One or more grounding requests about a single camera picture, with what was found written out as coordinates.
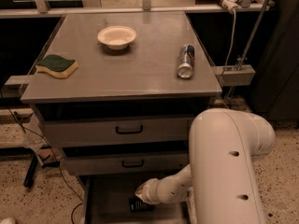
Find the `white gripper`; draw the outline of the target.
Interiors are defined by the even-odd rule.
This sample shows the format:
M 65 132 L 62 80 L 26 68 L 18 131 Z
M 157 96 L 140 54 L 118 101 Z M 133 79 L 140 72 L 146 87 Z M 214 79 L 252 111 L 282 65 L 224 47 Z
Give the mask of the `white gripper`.
M 161 200 L 157 194 L 158 184 L 159 184 L 159 180 L 157 178 L 152 178 L 147 180 L 136 189 L 135 196 L 139 198 L 143 203 L 147 203 L 147 204 L 161 203 Z

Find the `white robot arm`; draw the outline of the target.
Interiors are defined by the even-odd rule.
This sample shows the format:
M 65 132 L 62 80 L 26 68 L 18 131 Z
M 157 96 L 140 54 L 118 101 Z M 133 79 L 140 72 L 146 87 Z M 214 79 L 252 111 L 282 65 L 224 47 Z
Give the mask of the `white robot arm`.
M 197 224 L 266 224 L 252 157 L 268 154 L 275 132 L 264 118 L 232 109 L 200 113 L 189 132 L 189 164 L 135 192 L 144 203 L 179 203 L 193 190 Z

